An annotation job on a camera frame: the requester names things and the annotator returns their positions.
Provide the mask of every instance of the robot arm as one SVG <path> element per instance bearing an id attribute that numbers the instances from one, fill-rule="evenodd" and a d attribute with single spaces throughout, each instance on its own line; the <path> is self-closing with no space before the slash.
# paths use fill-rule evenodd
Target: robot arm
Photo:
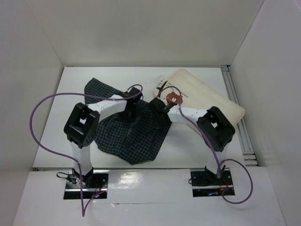
<path id="1" fill-rule="evenodd" d="M 113 95 L 111 99 L 122 99 L 134 96 L 140 91 L 132 88 L 129 92 Z M 142 94 L 129 100 L 104 100 L 95 104 L 85 105 L 78 103 L 75 105 L 65 127 L 64 132 L 71 143 L 72 155 L 81 165 L 83 182 L 89 183 L 93 175 L 93 167 L 90 159 L 90 145 L 96 138 L 98 123 L 119 113 L 121 118 L 130 120 L 135 114 L 135 105 Z M 79 178 L 79 168 L 76 162 L 72 168 L 73 174 Z"/>
<path id="2" fill-rule="evenodd" d="M 170 122 L 182 122 L 191 125 L 191 122 L 183 118 L 179 111 L 179 106 L 176 103 L 165 105 L 163 101 L 158 98 L 153 99 L 149 103 L 149 108 L 157 118 L 157 127 L 164 127 Z M 193 121 L 204 132 L 210 144 L 218 157 L 219 162 L 226 158 L 228 143 L 232 140 L 235 134 L 235 129 L 220 111 L 218 107 L 211 107 L 209 110 L 193 109 L 188 107 L 181 107 L 182 113 Z M 208 161 L 205 171 L 209 180 L 217 179 L 218 165 L 212 154 L 208 156 Z"/>

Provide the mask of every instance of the purple cable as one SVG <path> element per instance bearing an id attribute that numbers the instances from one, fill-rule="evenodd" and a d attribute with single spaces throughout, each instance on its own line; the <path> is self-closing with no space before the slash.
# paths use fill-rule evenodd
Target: purple cable
<path id="1" fill-rule="evenodd" d="M 223 192 L 222 192 L 222 197 L 223 197 L 223 199 L 224 199 L 226 202 L 231 203 L 231 204 L 241 204 L 241 203 L 244 203 L 245 201 L 247 201 L 247 200 L 251 197 L 251 195 L 252 195 L 252 193 L 253 193 L 253 181 L 252 181 L 252 178 L 251 178 L 251 175 L 250 175 L 248 169 L 247 169 L 243 164 L 241 164 L 240 162 L 238 162 L 238 161 L 236 161 L 236 160 L 234 160 L 234 159 L 225 159 L 225 160 L 223 160 L 221 163 L 219 162 L 218 157 L 217 157 L 217 155 L 216 155 L 216 153 L 215 153 L 215 150 L 214 150 L 212 144 L 210 143 L 210 141 L 208 140 L 208 138 L 206 137 L 206 135 L 204 134 L 204 132 L 198 127 L 198 125 L 197 125 L 195 122 L 193 122 L 192 120 L 190 120 L 189 118 L 187 118 L 187 117 L 183 114 L 183 112 L 182 112 L 182 110 L 181 110 L 181 102 L 182 102 L 182 93 L 181 93 L 181 91 L 180 91 L 177 87 L 175 87 L 175 86 L 168 86 L 168 87 L 165 87 L 164 89 L 162 89 L 162 90 L 158 93 L 157 97 L 158 97 L 165 89 L 168 89 L 168 88 L 174 88 L 174 89 L 176 89 L 176 90 L 179 92 L 179 94 L 180 94 L 179 111 L 180 111 L 181 116 L 182 116 L 183 118 L 185 118 L 186 120 L 188 120 L 192 125 L 194 125 L 194 126 L 198 129 L 198 131 L 202 134 L 204 140 L 205 140 L 205 141 L 207 142 L 207 144 L 209 145 L 209 148 L 211 149 L 212 154 L 214 155 L 214 158 L 215 158 L 215 160 L 216 160 L 216 164 L 217 164 L 217 177 L 218 177 L 218 178 L 221 178 L 221 176 L 222 176 L 221 165 L 222 165 L 224 162 L 226 162 L 226 161 L 234 161 L 234 162 L 236 162 L 237 164 L 241 165 L 241 167 L 244 168 L 244 170 L 246 171 L 247 175 L 249 176 L 249 179 L 250 179 L 250 182 L 251 182 L 251 191 L 250 191 L 249 195 L 248 195 L 243 201 L 232 202 L 232 201 L 227 200 L 227 199 L 225 198 L 225 196 L 224 196 L 224 193 L 225 193 L 225 191 L 227 191 L 227 190 L 230 189 L 230 188 L 223 190 Z"/>
<path id="2" fill-rule="evenodd" d="M 84 96 L 84 97 L 89 97 L 89 98 L 95 98 L 95 99 L 100 99 L 100 100 L 112 100 L 112 101 L 116 101 L 116 100 L 129 100 L 129 99 L 132 99 L 138 95 L 140 95 L 142 93 L 142 90 L 143 90 L 143 87 L 142 85 L 140 84 L 135 84 L 130 88 L 134 87 L 134 86 L 139 86 L 141 87 L 141 90 L 139 93 L 131 96 L 131 97 L 126 97 L 126 98 L 119 98 L 119 99 L 112 99 L 112 98 L 105 98 L 105 97 L 97 97 L 97 96 L 93 96 L 93 95 L 89 95 L 89 94 L 83 94 L 83 93 L 56 93 L 56 94 L 52 94 L 52 95 L 49 95 L 48 97 L 45 97 L 43 98 L 42 100 L 40 100 L 37 105 L 33 108 L 32 110 L 32 113 L 30 115 L 30 119 L 29 119 L 29 129 L 30 129 L 30 133 L 32 135 L 32 138 L 34 139 L 34 141 L 43 149 L 45 149 L 46 151 L 50 152 L 50 153 L 53 153 L 53 154 L 57 154 L 57 155 L 60 155 L 60 156 L 63 156 L 63 157 L 66 157 L 66 158 L 69 158 L 69 159 L 72 159 L 73 161 L 75 161 L 79 167 L 79 180 L 80 180 L 80 199 L 81 199 L 81 209 L 82 209 L 82 216 L 84 217 L 85 216 L 85 213 L 86 213 L 86 208 L 87 208 L 87 205 L 91 202 L 91 200 L 93 199 L 93 196 L 92 198 L 88 201 L 88 203 L 86 204 L 86 206 L 84 207 L 84 198 L 83 198 L 83 184 L 82 184 L 82 181 L 83 181 L 83 178 L 82 178 L 82 174 L 81 174 L 81 167 L 80 167 L 80 163 L 77 159 L 69 156 L 69 155 L 66 155 L 66 154 L 62 154 L 62 153 L 59 153 L 59 152 L 55 152 L 55 151 L 52 151 L 50 150 L 49 148 L 45 147 L 43 144 L 41 144 L 41 142 L 36 138 L 34 132 L 33 132 L 33 126 L 32 126 L 32 120 L 33 120 L 33 115 L 35 113 L 35 111 L 37 110 L 37 108 L 45 101 L 45 100 L 48 100 L 49 98 L 52 98 L 52 97 L 55 97 L 55 96 L 62 96 L 62 95 L 76 95 L 76 96 Z"/>
<path id="3" fill-rule="evenodd" d="M 90 203 L 93 199 L 95 199 L 95 197 L 96 197 L 97 195 L 102 194 L 102 193 L 104 193 L 104 191 L 100 191 L 99 193 L 94 194 L 94 195 L 91 197 L 91 199 L 89 199 L 89 201 L 86 203 L 86 205 L 85 205 L 85 207 L 84 207 L 84 213 L 86 212 L 86 208 L 88 207 L 89 203 Z"/>
<path id="4" fill-rule="evenodd" d="M 225 196 L 224 196 L 224 193 L 225 193 L 225 191 L 227 191 L 227 190 L 230 189 L 230 188 L 227 188 L 227 189 L 223 190 L 223 192 L 222 192 L 222 198 L 223 198 L 226 202 L 231 203 L 231 204 L 241 204 L 241 203 L 244 203 L 245 201 L 247 201 L 247 200 L 251 197 L 251 195 L 252 195 L 252 193 L 253 193 L 253 180 L 252 180 L 252 177 L 251 177 L 251 175 L 250 175 L 248 169 L 247 169 L 243 164 L 241 164 L 239 161 L 237 161 L 237 160 L 235 160 L 235 159 L 225 159 L 225 160 L 223 160 L 223 161 L 221 162 L 221 164 L 223 164 L 225 161 L 234 161 L 234 162 L 236 162 L 237 164 L 241 165 L 242 168 L 244 168 L 244 170 L 246 171 L 246 173 L 247 173 L 247 175 L 249 176 L 249 179 L 250 179 L 251 190 L 250 190 L 249 195 L 248 195 L 243 201 L 232 202 L 232 201 L 227 200 L 227 199 L 225 198 Z"/>

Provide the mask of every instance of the purple wire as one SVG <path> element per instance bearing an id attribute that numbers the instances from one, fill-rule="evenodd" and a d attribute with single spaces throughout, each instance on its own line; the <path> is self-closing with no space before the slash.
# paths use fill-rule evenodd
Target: purple wire
<path id="1" fill-rule="evenodd" d="M 59 153 L 59 152 L 55 152 L 55 151 L 52 151 L 50 150 L 49 148 L 45 147 L 43 144 L 41 144 L 41 142 L 36 138 L 34 132 L 33 132 L 33 126 L 32 126 L 32 121 L 33 121 L 33 116 L 34 116 L 34 113 L 35 111 L 37 110 L 37 108 L 45 101 L 45 100 L 48 100 L 49 98 L 52 98 L 52 97 L 56 97 L 56 96 L 62 96 L 62 95 L 76 95 L 76 96 L 84 96 L 84 97 L 89 97 L 89 98 L 95 98 L 95 99 L 100 99 L 100 100 L 112 100 L 112 101 L 118 101 L 118 100 L 129 100 L 129 99 L 132 99 L 138 95 L 140 95 L 142 93 L 142 90 L 143 90 L 143 87 L 142 85 L 140 84 L 135 84 L 130 88 L 134 87 L 134 86 L 139 86 L 141 87 L 141 90 L 139 93 L 131 96 L 131 97 L 126 97 L 126 98 L 119 98 L 119 99 L 113 99 L 113 98 L 105 98 L 105 97 L 97 97 L 97 96 L 93 96 L 93 95 L 89 95 L 89 94 L 83 94 L 83 93 L 56 93 L 56 94 L 52 94 L 52 95 L 49 95 L 45 98 L 43 98 L 42 100 L 40 100 L 37 105 L 33 108 L 32 110 L 32 113 L 30 115 L 30 119 L 29 119 L 29 129 L 30 129 L 30 133 L 32 135 L 32 138 L 34 139 L 34 141 L 43 149 L 45 149 L 46 151 L 50 152 L 50 153 L 53 153 L 53 154 L 57 154 L 59 156 L 63 156 L 63 157 L 66 157 L 66 158 L 69 158 L 69 159 L 72 159 L 73 161 L 75 161 L 79 167 L 79 180 L 80 180 L 80 199 L 81 199 L 81 209 L 82 209 L 82 216 L 84 217 L 85 216 L 85 212 L 86 212 L 86 208 L 87 208 L 87 205 L 90 203 L 90 201 L 93 199 L 91 198 L 88 203 L 86 204 L 86 206 L 84 207 L 84 198 L 83 198 L 83 184 L 82 184 L 82 181 L 83 181 L 83 178 L 82 178 L 82 174 L 81 174 L 81 167 L 80 167 L 80 163 L 77 159 L 69 156 L 69 155 L 66 155 L 66 154 L 62 154 L 62 153 Z"/>
<path id="2" fill-rule="evenodd" d="M 102 193 L 104 193 L 104 191 L 100 191 L 99 193 L 94 194 L 94 195 L 91 197 L 91 199 L 89 199 L 89 201 L 86 203 L 86 205 L 85 205 L 85 207 L 84 207 L 84 213 L 86 212 L 86 208 L 88 207 L 89 203 L 90 203 L 93 199 L 95 199 L 95 197 L 96 197 L 97 195 L 102 194 Z"/>
<path id="3" fill-rule="evenodd" d="M 230 188 L 223 190 L 223 192 L 222 192 L 222 197 L 223 197 L 223 199 L 224 199 L 226 202 L 231 203 L 231 204 L 241 204 L 241 203 L 244 203 L 245 201 L 247 201 L 247 200 L 251 197 L 251 195 L 252 195 L 252 193 L 253 193 L 253 181 L 252 181 L 252 178 L 251 178 L 251 175 L 250 175 L 248 169 L 247 169 L 243 164 L 241 164 L 240 162 L 238 162 L 238 161 L 236 161 L 236 160 L 234 160 L 234 159 L 225 159 L 225 160 L 223 160 L 221 163 L 219 162 L 218 157 L 217 157 L 217 155 L 216 155 L 216 153 L 215 153 L 215 150 L 214 150 L 212 144 L 210 143 L 210 141 L 208 140 L 208 138 L 206 137 L 206 135 L 204 134 L 204 132 L 198 127 L 198 125 L 197 125 L 194 121 L 192 121 L 191 119 L 187 118 L 187 117 L 183 114 L 183 112 L 182 112 L 182 110 L 181 110 L 181 102 L 182 102 L 182 93 L 181 93 L 181 91 L 180 91 L 177 87 L 175 87 L 175 86 L 168 86 L 168 87 L 165 87 L 164 89 L 162 89 L 162 90 L 158 93 L 157 97 L 158 97 L 165 89 L 168 89 L 168 88 L 174 88 L 174 89 L 176 89 L 176 90 L 180 93 L 179 111 L 180 111 L 181 116 L 182 116 L 183 118 L 185 118 L 186 120 L 188 120 L 192 125 L 194 125 L 194 126 L 198 129 L 198 131 L 202 134 L 204 140 L 205 140 L 205 141 L 207 142 L 207 144 L 209 145 L 209 148 L 211 149 L 212 154 L 214 155 L 214 158 L 215 158 L 215 160 L 216 160 L 216 164 L 217 164 L 217 177 L 218 177 L 218 178 L 221 178 L 221 176 L 222 176 L 221 165 L 222 165 L 224 162 L 226 162 L 226 161 L 234 161 L 234 162 L 236 162 L 237 164 L 241 165 L 241 167 L 244 168 L 244 170 L 246 171 L 247 175 L 249 176 L 249 179 L 250 179 L 250 182 L 251 182 L 251 191 L 250 191 L 250 194 L 249 194 L 243 201 L 232 202 L 232 201 L 227 200 L 227 199 L 225 198 L 225 196 L 224 196 L 224 193 L 225 193 L 225 191 L 227 191 L 227 190 L 230 189 Z"/>
<path id="4" fill-rule="evenodd" d="M 251 190 L 250 190 L 249 195 L 248 195 L 243 201 L 232 202 L 232 201 L 227 200 L 227 199 L 225 198 L 225 196 L 224 196 L 224 193 L 225 193 L 225 191 L 227 191 L 227 190 L 230 189 L 230 188 L 227 188 L 227 189 L 223 190 L 223 192 L 222 192 L 222 198 L 223 198 L 226 202 L 231 203 L 231 204 L 241 204 L 241 203 L 244 203 L 245 201 L 247 201 L 247 200 L 251 197 L 251 195 L 252 195 L 252 193 L 253 193 L 253 180 L 252 180 L 252 177 L 251 177 L 251 175 L 250 175 L 248 169 L 247 169 L 243 164 L 241 164 L 239 161 L 237 161 L 237 160 L 235 160 L 235 159 L 225 159 L 225 160 L 223 160 L 223 161 L 221 162 L 221 164 L 223 164 L 225 161 L 234 161 L 234 162 L 236 162 L 237 164 L 241 165 L 242 168 L 244 168 L 244 170 L 246 171 L 246 173 L 247 173 L 247 175 L 249 176 L 249 179 L 250 179 Z"/>

